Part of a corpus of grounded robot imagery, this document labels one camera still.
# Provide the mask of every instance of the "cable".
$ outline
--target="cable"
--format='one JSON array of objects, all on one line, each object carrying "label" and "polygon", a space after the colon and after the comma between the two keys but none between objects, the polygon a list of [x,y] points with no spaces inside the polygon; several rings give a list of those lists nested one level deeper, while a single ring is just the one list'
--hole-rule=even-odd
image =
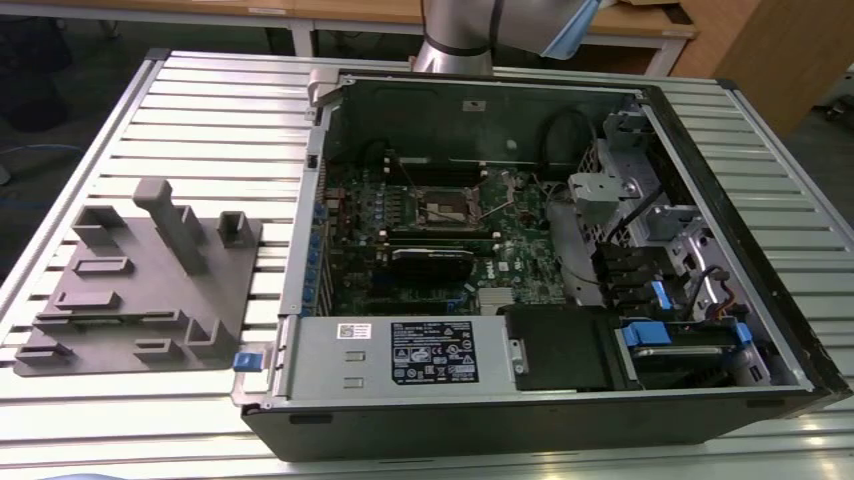
[{"label": "cable", "polygon": [[573,269],[568,266],[568,264],[564,262],[564,257],[562,256],[557,256],[556,259],[558,260],[558,263],[561,264],[561,268],[566,270],[566,272],[573,275],[578,280],[581,280],[585,283],[590,283],[592,285],[596,285],[597,287],[601,286],[602,284],[600,282],[597,282],[596,280],[590,280],[585,277],[582,277],[578,273],[576,273],[573,271]]},{"label": "cable", "polygon": [[617,235],[617,232],[620,232],[621,229],[626,227],[626,225],[629,225],[632,221],[638,217],[638,215],[641,215],[646,211],[646,209],[650,208],[650,205],[653,205],[653,202],[661,196],[662,193],[665,193],[665,185],[660,184],[658,188],[653,191],[653,193],[648,195],[648,197],[638,204],[636,209],[629,213],[629,215],[626,215],[624,219],[620,222],[617,222],[617,225],[614,226],[608,236],[605,237],[605,243],[612,242],[612,239],[614,238],[614,235]]},{"label": "cable", "polygon": [[710,319],[720,319],[724,312],[736,305],[736,292],[726,285],[726,280],[721,280],[721,290],[726,292],[728,297],[724,303],[713,310],[712,315],[709,315]]},{"label": "cable", "polygon": [[692,312],[694,311],[694,304],[697,303],[697,297],[700,296],[700,291],[704,289],[704,282],[706,281],[706,277],[712,275],[712,273],[716,270],[724,270],[724,268],[721,268],[721,265],[709,265],[706,267],[706,270],[701,272],[700,277],[697,278],[697,285],[694,285],[694,289],[692,290],[692,295],[689,296],[689,301],[685,304],[685,313],[680,318],[682,322],[689,322],[692,318]]},{"label": "cable", "polygon": [[6,155],[7,153],[18,152],[19,150],[74,150],[75,152],[83,154],[86,153],[81,147],[75,147],[74,145],[62,145],[53,143],[42,143],[37,145],[23,145],[21,147],[14,147],[0,152],[0,155]]},{"label": "cable", "polygon": [[537,151],[540,155],[540,158],[537,159],[537,165],[540,170],[546,170],[546,168],[549,168],[549,136],[552,135],[552,130],[554,129],[556,123],[564,116],[581,118],[588,125],[588,129],[590,130],[590,141],[596,142],[598,138],[597,127],[585,112],[582,112],[576,107],[569,106],[556,110],[552,115],[546,117],[544,123],[541,123],[537,132]]}]

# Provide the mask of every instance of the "metal slotted table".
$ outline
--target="metal slotted table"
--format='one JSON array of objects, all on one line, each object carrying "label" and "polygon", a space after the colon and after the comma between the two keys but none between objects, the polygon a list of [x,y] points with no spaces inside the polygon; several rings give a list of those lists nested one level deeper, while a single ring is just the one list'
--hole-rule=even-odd
[{"label": "metal slotted table", "polygon": [[[265,221],[242,340],[274,339],[310,127],[309,73],[321,65],[408,68],[390,62],[157,53],[0,290],[0,477],[87,472],[158,479],[298,474],[600,479],[625,473],[636,479],[749,474],[839,480],[854,471],[852,399],[697,446],[294,464],[275,458],[241,420],[229,370],[18,377],[17,349],[75,248],[75,214],[83,205],[109,204],[125,215],[142,215],[131,201],[141,177],[169,177],[177,204],[193,205],[199,217],[243,210]],[[628,78],[520,69],[497,69],[497,75]],[[710,80],[644,81],[666,92],[831,356],[854,376],[854,235],[845,220],[741,92]],[[250,389],[263,384],[263,377],[247,381]]]}]

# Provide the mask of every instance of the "warning label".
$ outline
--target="warning label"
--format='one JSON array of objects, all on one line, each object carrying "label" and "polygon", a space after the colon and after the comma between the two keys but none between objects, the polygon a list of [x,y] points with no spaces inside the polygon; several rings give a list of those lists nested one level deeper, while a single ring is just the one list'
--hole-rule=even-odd
[{"label": "warning label", "polygon": [[393,323],[392,379],[398,385],[478,382],[472,322]]}]

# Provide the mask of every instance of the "blue latch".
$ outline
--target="blue latch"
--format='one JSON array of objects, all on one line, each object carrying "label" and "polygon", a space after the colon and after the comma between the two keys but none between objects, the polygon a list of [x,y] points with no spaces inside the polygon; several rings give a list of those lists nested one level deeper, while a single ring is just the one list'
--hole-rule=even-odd
[{"label": "blue latch", "polygon": [[746,323],[736,324],[736,336],[738,336],[738,341],[742,345],[753,343],[753,334],[750,333],[750,328],[748,328]]},{"label": "blue latch", "polygon": [[634,322],[622,328],[628,347],[641,345],[670,345],[670,334],[665,322]]},{"label": "blue latch", "polygon": [[665,290],[665,284],[656,280],[653,282],[653,290],[656,291],[656,296],[658,297],[658,304],[662,307],[662,310],[673,309],[673,302],[670,301],[670,297],[668,296],[668,291]]},{"label": "blue latch", "polygon": [[265,354],[239,352],[231,368],[235,372],[261,372],[265,370]]}]

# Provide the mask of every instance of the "metal bracket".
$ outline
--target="metal bracket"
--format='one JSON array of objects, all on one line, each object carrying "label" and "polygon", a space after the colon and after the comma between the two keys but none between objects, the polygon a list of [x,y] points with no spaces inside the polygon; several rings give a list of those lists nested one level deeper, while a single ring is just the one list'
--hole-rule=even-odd
[{"label": "metal bracket", "polygon": [[338,89],[338,68],[315,68],[309,74],[309,103],[318,106],[318,100]]}]

